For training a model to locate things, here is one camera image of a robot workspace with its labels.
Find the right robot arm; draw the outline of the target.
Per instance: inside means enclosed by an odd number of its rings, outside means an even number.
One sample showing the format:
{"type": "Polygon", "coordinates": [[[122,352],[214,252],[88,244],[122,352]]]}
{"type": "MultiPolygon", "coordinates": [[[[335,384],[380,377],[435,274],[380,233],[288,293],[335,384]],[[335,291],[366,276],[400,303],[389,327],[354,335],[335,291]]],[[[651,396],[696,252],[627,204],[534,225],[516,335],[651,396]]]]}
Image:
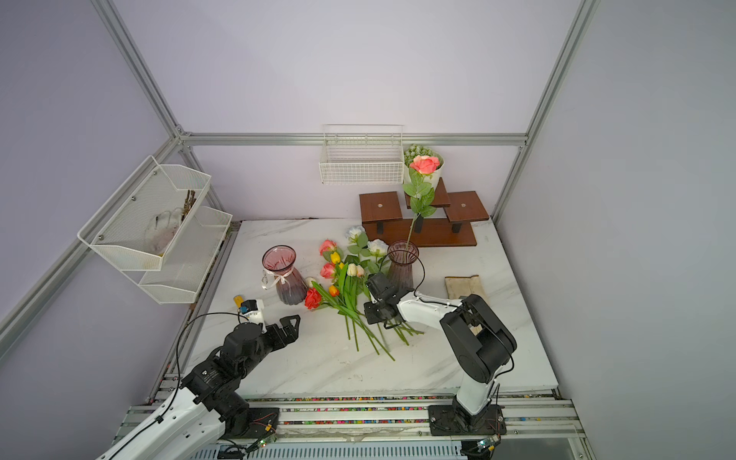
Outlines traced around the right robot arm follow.
{"type": "Polygon", "coordinates": [[[475,419],[487,411],[496,380],[506,364],[515,364],[517,341],[477,294],[463,299],[422,296],[407,287],[392,284],[383,274],[367,279],[370,301],[364,305],[369,324],[381,323],[390,329],[421,324],[442,332],[464,372],[453,404],[455,412],[475,419]]]}

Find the orange tulip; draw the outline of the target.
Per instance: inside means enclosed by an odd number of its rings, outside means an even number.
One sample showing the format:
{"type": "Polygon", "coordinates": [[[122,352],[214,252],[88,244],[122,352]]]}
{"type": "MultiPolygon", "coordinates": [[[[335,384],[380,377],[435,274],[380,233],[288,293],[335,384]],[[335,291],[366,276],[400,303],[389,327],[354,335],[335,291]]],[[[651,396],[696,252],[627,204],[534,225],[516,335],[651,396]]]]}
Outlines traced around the orange tulip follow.
{"type": "Polygon", "coordinates": [[[328,303],[330,306],[337,310],[339,314],[342,314],[347,323],[348,328],[352,329],[351,337],[356,342],[356,349],[358,347],[358,331],[365,333],[369,343],[374,348],[377,355],[381,353],[386,354],[391,360],[394,360],[394,356],[388,351],[381,340],[370,330],[370,328],[363,322],[357,307],[351,307],[350,302],[346,299],[341,291],[337,287],[331,286],[328,289],[328,303]]]}

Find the red rose flower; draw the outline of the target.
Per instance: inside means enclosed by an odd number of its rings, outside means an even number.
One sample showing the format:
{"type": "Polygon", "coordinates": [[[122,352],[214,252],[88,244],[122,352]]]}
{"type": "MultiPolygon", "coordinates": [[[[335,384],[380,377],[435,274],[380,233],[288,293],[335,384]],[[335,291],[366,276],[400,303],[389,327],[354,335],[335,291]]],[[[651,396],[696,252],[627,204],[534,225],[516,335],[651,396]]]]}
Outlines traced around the red rose flower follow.
{"type": "Polygon", "coordinates": [[[304,299],[304,305],[309,311],[317,310],[323,303],[323,297],[318,289],[310,287],[304,299]]]}

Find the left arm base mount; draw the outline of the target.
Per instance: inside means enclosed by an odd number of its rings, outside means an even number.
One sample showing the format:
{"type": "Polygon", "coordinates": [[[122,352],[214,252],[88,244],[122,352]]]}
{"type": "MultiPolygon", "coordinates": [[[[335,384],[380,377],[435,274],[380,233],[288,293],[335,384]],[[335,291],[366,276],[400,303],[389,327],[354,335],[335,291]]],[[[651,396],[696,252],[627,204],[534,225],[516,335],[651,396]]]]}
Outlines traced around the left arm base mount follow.
{"type": "Polygon", "coordinates": [[[261,440],[275,433],[280,417],[277,407],[253,407],[226,423],[224,438],[261,440]]]}

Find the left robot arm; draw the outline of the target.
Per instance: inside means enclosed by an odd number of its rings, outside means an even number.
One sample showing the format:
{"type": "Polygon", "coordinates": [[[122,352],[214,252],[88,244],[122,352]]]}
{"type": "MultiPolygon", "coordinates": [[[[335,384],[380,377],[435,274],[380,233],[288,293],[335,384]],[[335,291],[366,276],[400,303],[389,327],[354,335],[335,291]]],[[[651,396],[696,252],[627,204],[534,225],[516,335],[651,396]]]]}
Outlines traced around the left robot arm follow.
{"type": "Polygon", "coordinates": [[[276,324],[243,322],[189,374],[138,427],[103,453],[102,459],[187,459],[220,439],[251,439],[248,452],[275,434],[277,407],[251,407],[238,390],[271,353],[295,343],[301,317],[276,324]]]}

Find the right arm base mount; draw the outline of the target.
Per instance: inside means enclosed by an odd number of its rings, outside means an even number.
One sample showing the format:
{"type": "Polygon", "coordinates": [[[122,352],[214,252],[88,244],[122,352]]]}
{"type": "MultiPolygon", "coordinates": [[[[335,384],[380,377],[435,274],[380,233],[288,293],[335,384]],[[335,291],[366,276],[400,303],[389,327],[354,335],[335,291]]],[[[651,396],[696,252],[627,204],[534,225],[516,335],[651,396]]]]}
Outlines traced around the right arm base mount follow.
{"type": "Polygon", "coordinates": [[[501,406],[487,404],[479,414],[471,415],[457,402],[429,406],[429,429],[433,436],[507,434],[501,406]]]}

